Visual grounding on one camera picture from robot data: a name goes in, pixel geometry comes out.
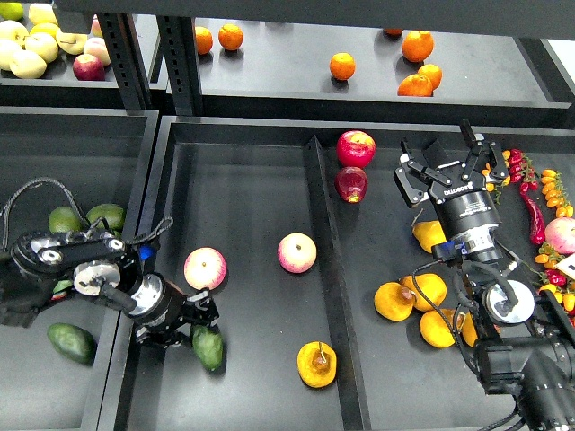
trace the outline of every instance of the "green fruit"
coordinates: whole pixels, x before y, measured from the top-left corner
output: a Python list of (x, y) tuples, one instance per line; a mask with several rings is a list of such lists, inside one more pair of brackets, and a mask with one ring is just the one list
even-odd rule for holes
[(69, 323), (54, 323), (48, 328), (48, 339), (61, 355), (78, 364), (89, 365), (96, 356), (96, 342), (87, 330)]
[[(98, 217), (103, 217), (108, 222), (110, 229), (114, 231), (121, 231), (124, 228), (124, 221), (126, 220), (126, 211), (116, 204), (101, 204), (86, 214), (86, 218), (93, 223)], [(99, 223), (98, 227), (104, 227), (103, 223)]]
[(24, 17), (21, 3), (0, 3), (0, 16), (5, 20), (19, 21)]
[(222, 365), (224, 356), (224, 340), (220, 333), (206, 328), (194, 326), (190, 331), (191, 345), (198, 355), (199, 361), (209, 371), (214, 371)]
[(82, 222), (71, 207), (58, 207), (48, 217), (48, 227), (52, 233), (79, 232), (83, 229)]

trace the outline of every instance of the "apple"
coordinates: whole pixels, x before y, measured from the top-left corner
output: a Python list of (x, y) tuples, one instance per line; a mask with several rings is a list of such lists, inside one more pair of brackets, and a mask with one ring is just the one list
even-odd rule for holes
[(56, 20), (56, 15), (52, 10), (51, 4), (45, 3), (32, 3), (28, 8), (28, 19), (32, 24), (43, 24), (44, 22), (49, 22), (50, 24), (58, 25)]
[(287, 272), (306, 272), (313, 266), (316, 255), (314, 240), (304, 233), (291, 233), (279, 242), (279, 264)]
[(545, 240), (559, 254), (575, 253), (575, 219), (570, 217), (554, 218), (545, 227)]
[(56, 42), (58, 46), (73, 56), (82, 54), (87, 40), (87, 34), (64, 33), (60, 29), (58, 29), (56, 33)]
[(0, 3), (0, 16), (5, 20), (19, 21), (24, 17), (22, 3)]
[(90, 32), (97, 38), (101, 38), (103, 36), (102, 27), (100, 27), (100, 22), (98, 21), (98, 15), (93, 16)]
[(34, 33), (26, 38), (24, 47), (27, 51), (38, 54), (46, 63), (53, 62), (58, 58), (58, 44), (47, 33)]
[(98, 57), (104, 67), (110, 65), (110, 55), (106, 48), (106, 42), (102, 38), (90, 38), (87, 40), (84, 45), (84, 53)]
[(0, 39), (0, 69), (10, 70), (10, 62), (14, 52), (22, 51), (18, 42), (8, 39)]
[(12, 54), (10, 70), (22, 79), (40, 78), (46, 72), (48, 65), (38, 54), (32, 51), (20, 50)]
[(350, 130), (341, 134), (335, 150), (343, 166), (363, 169), (376, 155), (376, 141), (366, 132)]
[(346, 202), (357, 204), (366, 195), (367, 175), (361, 168), (348, 166), (335, 176), (335, 189)]
[(82, 54), (75, 58), (72, 71), (80, 81), (104, 81), (106, 72), (97, 56)]
[(26, 37), (28, 30), (19, 22), (12, 20), (0, 22), (0, 39), (13, 40), (23, 48)]
[(194, 250), (183, 264), (183, 275), (194, 289), (218, 287), (226, 276), (226, 260), (222, 253), (210, 247)]

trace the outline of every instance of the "red pepper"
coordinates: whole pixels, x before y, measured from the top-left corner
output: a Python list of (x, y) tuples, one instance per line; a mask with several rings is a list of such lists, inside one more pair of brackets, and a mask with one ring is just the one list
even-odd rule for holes
[(523, 175), (521, 175), (520, 173), (514, 173), (513, 175), (511, 175), (511, 182), (520, 182), (521, 180), (523, 180)]
[(567, 277), (564, 276), (559, 269), (546, 269), (545, 274), (549, 283), (563, 287), (567, 284)]
[(543, 213), (534, 200), (526, 193), (519, 192), (519, 195), (523, 198), (523, 201), (527, 206), (527, 210), (531, 215), (531, 232), (529, 234), (529, 239), (533, 244), (541, 245), (545, 242), (545, 220), (543, 219)]

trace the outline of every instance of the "red apple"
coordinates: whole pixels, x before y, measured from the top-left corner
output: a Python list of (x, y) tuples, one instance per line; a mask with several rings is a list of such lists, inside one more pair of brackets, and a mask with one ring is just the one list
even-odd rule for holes
[(348, 166), (335, 176), (335, 189), (341, 198), (351, 204), (361, 202), (367, 191), (367, 175), (361, 168)]
[(103, 81), (106, 72), (101, 60), (92, 54), (81, 54), (75, 58), (72, 65), (74, 75), (80, 81)]
[(315, 242), (303, 233), (291, 233), (278, 246), (279, 264), (287, 272), (301, 274), (315, 262), (317, 250)]
[(545, 227), (545, 240), (560, 254), (575, 253), (575, 219), (554, 218)]
[(376, 154), (376, 141), (366, 132), (350, 130), (340, 136), (335, 150), (343, 166), (363, 169)]
[(222, 253), (210, 247), (196, 249), (183, 264), (183, 275), (194, 289), (215, 289), (226, 276), (226, 260)]

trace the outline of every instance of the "pink apple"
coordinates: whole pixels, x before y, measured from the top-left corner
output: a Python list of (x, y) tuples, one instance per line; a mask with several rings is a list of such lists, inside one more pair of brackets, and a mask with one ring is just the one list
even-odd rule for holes
[(315, 262), (317, 250), (314, 240), (303, 233), (291, 233), (278, 246), (279, 264), (287, 272), (306, 272)]
[(91, 34), (97, 38), (102, 37), (102, 28), (100, 27), (100, 22), (98, 21), (98, 16), (94, 15), (92, 19), (92, 28), (90, 29)]
[(363, 169), (376, 155), (376, 141), (366, 132), (350, 130), (340, 136), (335, 151), (344, 167)]
[(110, 65), (110, 54), (102, 38), (90, 38), (84, 45), (84, 53), (98, 57), (104, 67)]
[(92, 54), (80, 54), (76, 57), (72, 70), (80, 81), (104, 81), (106, 79), (102, 62)]
[(222, 253), (210, 247), (196, 249), (183, 264), (183, 275), (194, 289), (215, 289), (226, 276), (226, 260)]
[(560, 254), (575, 253), (575, 219), (554, 218), (545, 227), (545, 240)]

